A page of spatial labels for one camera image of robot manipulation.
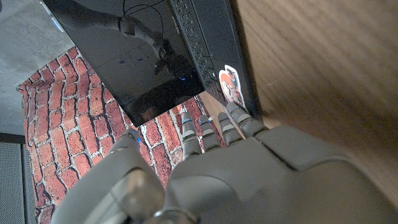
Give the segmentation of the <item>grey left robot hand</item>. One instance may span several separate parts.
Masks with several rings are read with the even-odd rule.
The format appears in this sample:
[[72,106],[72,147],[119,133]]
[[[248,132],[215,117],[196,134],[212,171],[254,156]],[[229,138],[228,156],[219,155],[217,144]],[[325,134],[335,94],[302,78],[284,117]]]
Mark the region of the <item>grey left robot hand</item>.
[[183,161],[162,184],[127,129],[66,194],[53,223],[396,223],[397,207],[347,157],[298,129],[266,128],[229,103],[198,137],[182,115]]

